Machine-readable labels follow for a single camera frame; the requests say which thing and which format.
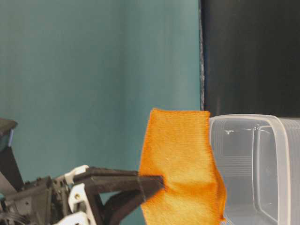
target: orange towel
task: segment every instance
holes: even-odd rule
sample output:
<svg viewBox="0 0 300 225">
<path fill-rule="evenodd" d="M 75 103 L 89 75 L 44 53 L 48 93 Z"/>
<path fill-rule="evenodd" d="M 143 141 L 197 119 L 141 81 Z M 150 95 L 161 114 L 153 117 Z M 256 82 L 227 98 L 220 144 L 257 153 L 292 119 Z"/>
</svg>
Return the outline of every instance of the orange towel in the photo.
<svg viewBox="0 0 300 225">
<path fill-rule="evenodd" d="M 150 114 L 140 175 L 161 175 L 161 190 L 142 205 L 148 225 L 219 225 L 226 191 L 209 144 L 206 111 Z"/>
</svg>

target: white bracket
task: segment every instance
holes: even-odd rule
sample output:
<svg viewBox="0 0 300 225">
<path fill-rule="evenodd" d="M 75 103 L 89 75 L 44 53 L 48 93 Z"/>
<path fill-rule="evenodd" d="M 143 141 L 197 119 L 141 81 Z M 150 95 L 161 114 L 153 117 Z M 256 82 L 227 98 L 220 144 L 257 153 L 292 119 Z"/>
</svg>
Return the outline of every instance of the white bracket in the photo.
<svg viewBox="0 0 300 225">
<path fill-rule="evenodd" d="M 90 225 L 89 219 L 86 213 L 77 212 L 64 217 L 55 225 Z"/>
<path fill-rule="evenodd" d="M 86 214 L 88 219 L 90 220 L 90 225 L 97 225 L 84 187 L 84 184 L 78 184 L 72 188 L 68 199 L 70 209 L 72 212 L 74 212 L 75 205 L 84 202 L 86 206 Z"/>
<path fill-rule="evenodd" d="M 73 178 L 76 176 L 76 175 L 79 175 L 81 173 L 84 173 L 86 172 L 86 169 L 89 168 L 88 165 L 82 165 L 80 167 L 76 167 L 74 168 L 71 172 L 68 172 L 65 174 L 65 180 L 67 182 L 67 184 L 74 184 L 74 180 Z"/>
</svg>

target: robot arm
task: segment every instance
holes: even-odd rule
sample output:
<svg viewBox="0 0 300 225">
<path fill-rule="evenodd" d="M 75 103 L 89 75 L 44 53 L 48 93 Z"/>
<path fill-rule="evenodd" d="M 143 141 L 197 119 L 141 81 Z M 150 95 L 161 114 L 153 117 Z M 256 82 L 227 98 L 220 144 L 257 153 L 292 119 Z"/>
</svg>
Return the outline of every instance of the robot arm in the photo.
<svg viewBox="0 0 300 225">
<path fill-rule="evenodd" d="M 0 138 L 15 126 L 0 128 Z M 160 176 L 87 165 L 24 184 L 9 143 L 0 152 L 0 225 L 118 225 L 164 188 Z M 100 194 L 110 192 L 118 194 L 103 204 Z"/>
</svg>

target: plastic container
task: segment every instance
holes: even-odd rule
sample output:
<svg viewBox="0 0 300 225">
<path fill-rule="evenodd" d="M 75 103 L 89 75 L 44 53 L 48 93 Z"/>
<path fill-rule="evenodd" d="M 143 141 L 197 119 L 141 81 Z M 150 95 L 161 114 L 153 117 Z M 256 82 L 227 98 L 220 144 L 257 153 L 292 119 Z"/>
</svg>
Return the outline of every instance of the plastic container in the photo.
<svg viewBox="0 0 300 225">
<path fill-rule="evenodd" d="M 300 120 L 236 114 L 210 119 L 228 225 L 300 225 Z"/>
</svg>

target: teal wall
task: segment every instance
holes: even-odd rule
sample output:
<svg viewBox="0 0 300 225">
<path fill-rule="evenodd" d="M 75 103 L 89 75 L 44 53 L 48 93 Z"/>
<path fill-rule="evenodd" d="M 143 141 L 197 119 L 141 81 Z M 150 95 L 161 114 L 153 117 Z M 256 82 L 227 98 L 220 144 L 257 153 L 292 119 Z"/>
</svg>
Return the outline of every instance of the teal wall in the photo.
<svg viewBox="0 0 300 225">
<path fill-rule="evenodd" d="M 152 107 L 200 108 L 197 2 L 0 1 L 0 117 L 25 180 L 137 169 Z"/>
</svg>

